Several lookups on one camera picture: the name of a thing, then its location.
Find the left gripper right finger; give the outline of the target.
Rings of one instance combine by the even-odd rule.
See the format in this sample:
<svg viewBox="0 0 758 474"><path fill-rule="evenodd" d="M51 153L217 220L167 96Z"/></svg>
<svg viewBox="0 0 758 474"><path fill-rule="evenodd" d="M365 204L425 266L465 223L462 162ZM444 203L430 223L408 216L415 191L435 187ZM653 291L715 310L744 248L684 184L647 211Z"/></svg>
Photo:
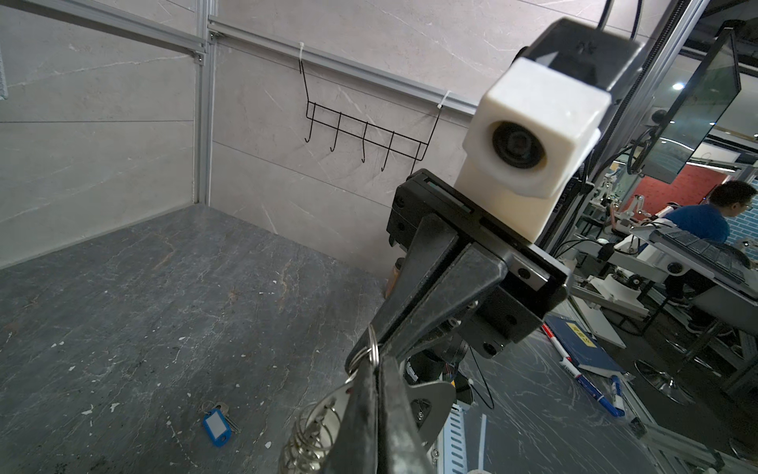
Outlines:
<svg viewBox="0 0 758 474"><path fill-rule="evenodd" d="M433 473L413 419L405 383L394 357L383 359L378 374L378 473Z"/></svg>

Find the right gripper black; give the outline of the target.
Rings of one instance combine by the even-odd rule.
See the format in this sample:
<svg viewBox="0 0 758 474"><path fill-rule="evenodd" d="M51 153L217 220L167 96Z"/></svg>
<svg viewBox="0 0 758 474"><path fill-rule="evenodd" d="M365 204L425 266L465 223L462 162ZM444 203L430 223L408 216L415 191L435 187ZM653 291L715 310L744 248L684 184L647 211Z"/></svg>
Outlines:
<svg viewBox="0 0 758 474"><path fill-rule="evenodd" d="M406 260L371 321L383 359L455 339L494 357L568 296L566 266L426 169L396 189L387 231Z"/></svg>

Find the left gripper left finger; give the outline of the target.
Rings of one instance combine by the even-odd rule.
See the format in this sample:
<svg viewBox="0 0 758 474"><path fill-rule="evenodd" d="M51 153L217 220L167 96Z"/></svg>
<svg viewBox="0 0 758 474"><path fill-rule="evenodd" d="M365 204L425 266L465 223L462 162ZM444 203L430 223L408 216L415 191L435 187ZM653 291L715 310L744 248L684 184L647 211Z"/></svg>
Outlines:
<svg viewBox="0 0 758 474"><path fill-rule="evenodd" d="M378 391L375 369L363 361L323 473L375 473L378 463Z"/></svg>

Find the blue key tag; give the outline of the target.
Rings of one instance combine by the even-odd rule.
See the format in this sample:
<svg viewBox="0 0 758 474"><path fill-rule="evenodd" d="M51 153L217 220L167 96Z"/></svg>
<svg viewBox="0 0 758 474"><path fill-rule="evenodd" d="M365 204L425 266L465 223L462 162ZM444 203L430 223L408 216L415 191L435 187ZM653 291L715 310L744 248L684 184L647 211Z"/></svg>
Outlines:
<svg viewBox="0 0 758 474"><path fill-rule="evenodd" d="M224 402L216 402L205 411L203 428L217 448L222 448L235 434L240 433L239 427L231 419L229 406Z"/></svg>

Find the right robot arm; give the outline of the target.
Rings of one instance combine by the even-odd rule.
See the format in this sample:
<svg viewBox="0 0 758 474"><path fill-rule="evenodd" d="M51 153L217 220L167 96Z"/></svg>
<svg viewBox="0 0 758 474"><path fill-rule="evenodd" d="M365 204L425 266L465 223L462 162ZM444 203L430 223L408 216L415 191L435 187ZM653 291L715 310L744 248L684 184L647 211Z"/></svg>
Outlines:
<svg viewBox="0 0 758 474"><path fill-rule="evenodd" d="M426 169L397 189L387 225L406 255L371 326L410 384L491 359L539 329L570 270Z"/></svg>

